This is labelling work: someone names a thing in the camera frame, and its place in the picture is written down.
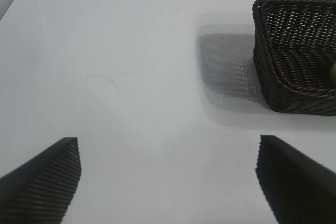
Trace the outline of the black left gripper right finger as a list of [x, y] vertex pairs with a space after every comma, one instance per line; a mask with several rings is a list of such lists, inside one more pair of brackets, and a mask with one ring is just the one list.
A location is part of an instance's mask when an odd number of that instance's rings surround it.
[[261, 135], [256, 175], [278, 223], [335, 223], [335, 172], [282, 139]]

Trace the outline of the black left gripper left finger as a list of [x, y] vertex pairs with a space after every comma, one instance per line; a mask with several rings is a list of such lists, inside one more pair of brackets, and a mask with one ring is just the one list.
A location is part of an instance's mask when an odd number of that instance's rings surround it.
[[61, 223], [80, 176], [78, 139], [64, 137], [1, 177], [1, 223]]

